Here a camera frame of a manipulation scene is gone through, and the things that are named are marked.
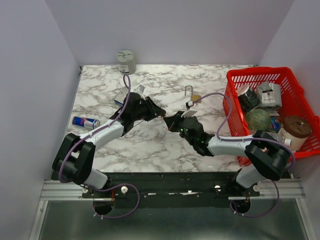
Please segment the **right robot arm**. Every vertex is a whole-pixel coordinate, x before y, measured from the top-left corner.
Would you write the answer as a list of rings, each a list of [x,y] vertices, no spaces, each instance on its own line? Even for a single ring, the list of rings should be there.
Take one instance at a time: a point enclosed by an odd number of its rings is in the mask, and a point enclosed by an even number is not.
[[[291,157],[291,150],[263,130],[241,137],[220,137],[205,132],[197,117],[178,111],[163,118],[168,130],[179,133],[201,156],[230,155],[247,157],[250,165],[241,168],[230,183],[230,191],[241,196],[253,184],[268,179],[281,179]]]

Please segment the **large brass padlock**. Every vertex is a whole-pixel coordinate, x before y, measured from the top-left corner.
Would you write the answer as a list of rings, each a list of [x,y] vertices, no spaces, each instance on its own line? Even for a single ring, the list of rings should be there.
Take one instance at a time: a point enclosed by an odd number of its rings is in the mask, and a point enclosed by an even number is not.
[[[198,95],[198,94],[195,94],[194,92],[194,87],[192,85],[186,85],[184,87],[184,95],[186,96],[187,95],[187,90],[190,90],[190,93],[191,93],[191,96],[190,96],[190,100],[192,102],[195,102],[195,103],[201,103],[201,96]]]

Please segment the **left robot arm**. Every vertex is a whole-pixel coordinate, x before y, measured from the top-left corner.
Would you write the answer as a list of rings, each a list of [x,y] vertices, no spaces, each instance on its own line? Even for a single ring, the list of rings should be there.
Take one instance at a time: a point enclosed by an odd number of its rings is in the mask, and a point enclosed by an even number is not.
[[[136,121],[150,121],[164,117],[166,111],[157,106],[150,97],[142,98],[129,92],[124,104],[102,126],[82,135],[69,133],[65,136],[53,161],[52,170],[62,183],[73,182],[88,185],[101,198],[107,197],[111,185],[108,176],[93,168],[95,153],[109,142],[127,134]]]

